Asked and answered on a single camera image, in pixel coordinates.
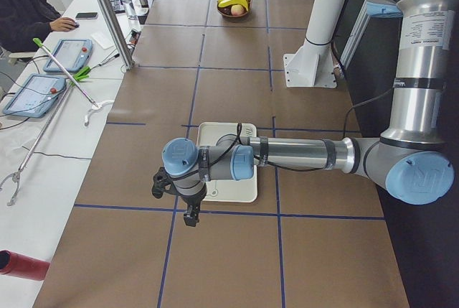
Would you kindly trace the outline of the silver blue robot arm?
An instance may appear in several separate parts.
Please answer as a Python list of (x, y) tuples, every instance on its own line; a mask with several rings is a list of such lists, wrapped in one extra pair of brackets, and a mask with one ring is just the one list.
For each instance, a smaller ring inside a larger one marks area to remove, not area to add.
[(412, 205), (442, 197), (455, 173), (440, 153), (437, 115), (458, 0), (367, 0), (367, 5), (379, 15), (402, 18), (390, 122), (379, 137), (332, 141), (235, 133), (221, 136), (215, 146), (173, 139), (162, 151), (164, 165), (153, 177), (152, 195), (180, 197), (186, 203), (184, 222), (195, 226), (209, 181), (249, 179), (255, 167), (270, 165), (358, 174)]

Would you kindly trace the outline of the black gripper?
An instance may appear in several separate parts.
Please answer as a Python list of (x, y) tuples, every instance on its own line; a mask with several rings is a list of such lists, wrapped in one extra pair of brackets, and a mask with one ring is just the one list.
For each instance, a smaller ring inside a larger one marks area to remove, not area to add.
[(201, 202), (205, 198), (205, 193), (196, 193), (195, 195), (182, 195), (181, 199), (186, 203), (186, 212), (184, 213), (184, 222), (186, 226), (193, 226), (199, 222), (199, 212)]

